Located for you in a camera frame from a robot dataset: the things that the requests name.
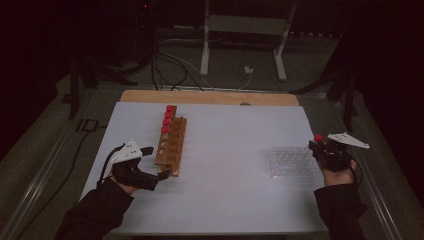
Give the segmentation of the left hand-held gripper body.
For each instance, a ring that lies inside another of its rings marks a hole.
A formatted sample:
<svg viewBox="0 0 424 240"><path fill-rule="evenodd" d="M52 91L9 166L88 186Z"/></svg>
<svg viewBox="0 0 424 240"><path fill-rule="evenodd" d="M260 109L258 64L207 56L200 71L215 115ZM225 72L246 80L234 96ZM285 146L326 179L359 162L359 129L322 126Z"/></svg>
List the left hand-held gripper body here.
<svg viewBox="0 0 424 240"><path fill-rule="evenodd" d="M144 157L141 149L134 139L125 143L112 156L112 175L124 185L154 191L159 182L158 176L138 168L141 158Z"/></svg>

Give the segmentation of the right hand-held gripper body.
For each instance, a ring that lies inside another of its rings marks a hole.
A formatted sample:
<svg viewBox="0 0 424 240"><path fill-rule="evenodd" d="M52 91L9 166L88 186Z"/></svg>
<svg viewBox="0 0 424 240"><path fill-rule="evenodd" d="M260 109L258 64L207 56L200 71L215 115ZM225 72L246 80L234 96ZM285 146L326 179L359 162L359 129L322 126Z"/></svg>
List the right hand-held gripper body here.
<svg viewBox="0 0 424 240"><path fill-rule="evenodd" d="M349 169L352 156L347 152L348 146L370 148L369 144L347 133L329 134L327 142L319 143L319 163L332 172Z"/></svg>

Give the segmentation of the clear plastic tube rack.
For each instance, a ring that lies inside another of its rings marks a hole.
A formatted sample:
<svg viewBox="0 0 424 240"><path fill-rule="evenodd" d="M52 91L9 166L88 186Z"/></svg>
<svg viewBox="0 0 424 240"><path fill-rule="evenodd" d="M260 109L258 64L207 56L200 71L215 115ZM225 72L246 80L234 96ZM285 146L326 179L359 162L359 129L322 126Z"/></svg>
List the clear plastic tube rack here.
<svg viewBox="0 0 424 240"><path fill-rule="evenodd" d="M273 147L265 156L271 177L314 177L319 173L307 147Z"/></svg>

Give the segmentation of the wooden test tube rack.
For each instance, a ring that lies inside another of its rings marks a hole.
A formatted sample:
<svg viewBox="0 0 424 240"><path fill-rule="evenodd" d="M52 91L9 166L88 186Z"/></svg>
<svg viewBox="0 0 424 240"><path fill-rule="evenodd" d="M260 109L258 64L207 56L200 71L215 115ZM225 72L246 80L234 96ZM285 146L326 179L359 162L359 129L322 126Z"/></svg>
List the wooden test tube rack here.
<svg viewBox="0 0 424 240"><path fill-rule="evenodd" d="M185 139L187 119L176 116L177 107L174 106L169 119L169 133L161 134L155 158L155 164L158 166L158 172L170 170L171 176L178 176L182 159L182 151Z"/></svg>

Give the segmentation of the person's left hand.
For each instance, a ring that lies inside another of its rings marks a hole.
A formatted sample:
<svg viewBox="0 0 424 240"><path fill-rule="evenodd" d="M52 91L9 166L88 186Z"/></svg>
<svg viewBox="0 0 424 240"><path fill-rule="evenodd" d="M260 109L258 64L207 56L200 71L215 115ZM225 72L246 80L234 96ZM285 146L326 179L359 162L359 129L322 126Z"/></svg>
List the person's left hand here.
<svg viewBox="0 0 424 240"><path fill-rule="evenodd" d="M111 177L111 180L129 195L132 195L135 191L137 191L137 188L119 183L114 177Z"/></svg>

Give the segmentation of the person's right hand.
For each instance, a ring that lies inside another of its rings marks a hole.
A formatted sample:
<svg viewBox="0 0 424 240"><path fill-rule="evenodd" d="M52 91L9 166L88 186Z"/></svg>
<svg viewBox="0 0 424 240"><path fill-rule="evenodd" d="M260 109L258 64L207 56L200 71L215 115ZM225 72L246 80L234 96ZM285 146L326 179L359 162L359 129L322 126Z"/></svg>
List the person's right hand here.
<svg viewBox="0 0 424 240"><path fill-rule="evenodd" d="M324 185L333 186L342 184L352 184L355 180L353 172L355 171L356 167L357 163L354 160L351 161L352 170L345 169L339 172L333 172L324 167L320 167L324 179Z"/></svg>

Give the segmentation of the black stand legs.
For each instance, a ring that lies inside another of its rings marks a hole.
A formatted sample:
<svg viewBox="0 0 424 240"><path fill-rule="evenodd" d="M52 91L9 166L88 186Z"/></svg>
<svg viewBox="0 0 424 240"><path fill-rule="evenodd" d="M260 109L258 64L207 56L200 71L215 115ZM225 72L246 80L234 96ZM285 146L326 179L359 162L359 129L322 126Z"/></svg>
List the black stand legs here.
<svg viewBox="0 0 424 240"><path fill-rule="evenodd" d="M355 44L355 40L347 33L343 34L320 77L302 88L291 90L290 93L303 95L331 82L326 98L336 102L344 97L343 122L347 130L352 132L355 80L359 70L360 55L361 49Z"/></svg>
<svg viewBox="0 0 424 240"><path fill-rule="evenodd" d="M101 64L94 58L87 55L71 56L69 58L69 68L70 93L63 97L62 102L70 104L70 120L75 118L80 108L79 80L82 80L82 83L86 88L96 88L99 81L95 76L95 70L98 70L100 73L105 74L120 84L127 86L136 85L135 82L127 80L123 76L106 67L104 64Z"/></svg>

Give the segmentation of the white table mat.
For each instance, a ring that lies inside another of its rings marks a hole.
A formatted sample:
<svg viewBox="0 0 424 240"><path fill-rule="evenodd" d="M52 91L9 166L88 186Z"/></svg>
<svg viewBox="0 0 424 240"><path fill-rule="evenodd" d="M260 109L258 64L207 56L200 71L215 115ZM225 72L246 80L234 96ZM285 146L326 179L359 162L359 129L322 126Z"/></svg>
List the white table mat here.
<svg viewBox="0 0 424 240"><path fill-rule="evenodd" d="M180 104L187 126L180 173L135 193L117 233L218 235L324 230L314 190L322 178L271 177L267 154L304 147L300 106Z"/></svg>

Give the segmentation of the white metal stand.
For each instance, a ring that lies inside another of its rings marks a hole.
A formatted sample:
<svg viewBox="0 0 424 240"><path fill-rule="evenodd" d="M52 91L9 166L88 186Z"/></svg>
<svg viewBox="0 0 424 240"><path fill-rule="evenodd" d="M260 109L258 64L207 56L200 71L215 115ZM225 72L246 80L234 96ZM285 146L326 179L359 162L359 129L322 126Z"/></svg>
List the white metal stand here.
<svg viewBox="0 0 424 240"><path fill-rule="evenodd" d="M231 33L253 33L261 35L279 35L281 41L279 45L273 49L273 58L276 66L278 79L287 80L282 53L285 43L290 33L292 21L297 9L296 4L290 6L290 10L286 17L278 18L262 18L247 16L231 16L217 15L210 13L210 0L204 0L204 28L203 28L203 50L200 64L200 75L207 76L209 68L209 33L211 31L231 32Z"/></svg>

